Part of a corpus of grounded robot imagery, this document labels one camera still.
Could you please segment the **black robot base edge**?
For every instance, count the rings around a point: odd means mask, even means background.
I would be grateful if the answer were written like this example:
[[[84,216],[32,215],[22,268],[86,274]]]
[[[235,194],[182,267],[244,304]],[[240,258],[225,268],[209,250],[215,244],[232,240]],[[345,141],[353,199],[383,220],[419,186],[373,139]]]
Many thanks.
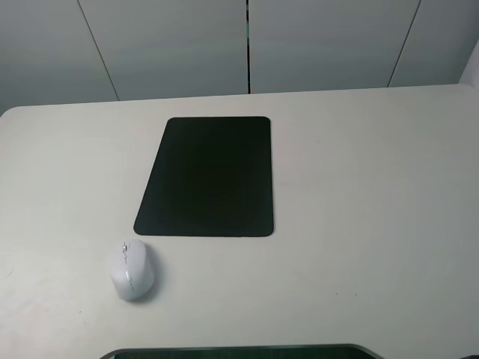
[[[353,344],[117,349],[102,358],[380,358]]]

